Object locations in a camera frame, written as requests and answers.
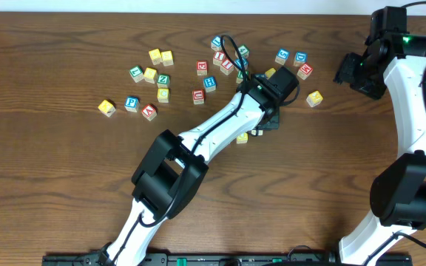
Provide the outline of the blue T block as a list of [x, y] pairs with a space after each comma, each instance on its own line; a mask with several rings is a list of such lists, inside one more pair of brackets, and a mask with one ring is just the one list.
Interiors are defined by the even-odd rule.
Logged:
[[259, 130], [259, 129], [251, 130], [251, 136], [253, 137], [262, 136], [262, 135], [263, 135], [263, 130]]

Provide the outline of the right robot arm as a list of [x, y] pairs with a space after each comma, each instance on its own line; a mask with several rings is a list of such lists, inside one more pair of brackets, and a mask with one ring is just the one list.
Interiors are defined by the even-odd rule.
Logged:
[[398, 153], [371, 186], [371, 209], [338, 244], [341, 265], [377, 265], [400, 239], [426, 228], [426, 36], [407, 30], [407, 8], [371, 15], [362, 55], [348, 53], [334, 78], [379, 100], [389, 92]]

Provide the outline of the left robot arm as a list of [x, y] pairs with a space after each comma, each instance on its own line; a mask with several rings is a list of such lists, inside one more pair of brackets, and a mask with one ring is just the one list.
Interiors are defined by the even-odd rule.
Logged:
[[236, 137], [268, 122], [298, 95], [299, 81], [288, 68], [270, 78], [246, 78], [231, 101], [199, 126], [179, 135], [159, 134], [132, 175], [132, 209], [118, 238], [102, 248], [100, 265], [139, 265], [159, 227], [193, 199], [209, 162]]

